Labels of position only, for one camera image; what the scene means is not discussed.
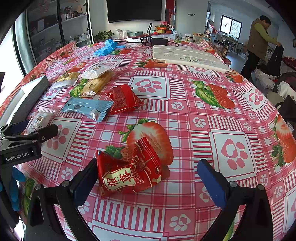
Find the blue gloved left hand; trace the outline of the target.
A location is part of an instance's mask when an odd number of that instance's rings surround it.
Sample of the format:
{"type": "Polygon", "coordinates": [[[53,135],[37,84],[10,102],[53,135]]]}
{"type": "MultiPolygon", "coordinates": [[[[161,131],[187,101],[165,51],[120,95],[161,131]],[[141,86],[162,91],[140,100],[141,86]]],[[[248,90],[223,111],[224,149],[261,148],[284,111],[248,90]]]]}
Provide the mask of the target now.
{"type": "Polygon", "coordinates": [[[9,184],[9,197],[11,200],[11,206],[14,211],[20,210],[20,198],[19,198],[19,188],[17,182],[25,182],[25,175],[18,170],[16,167],[11,168],[11,181],[9,184]]]}

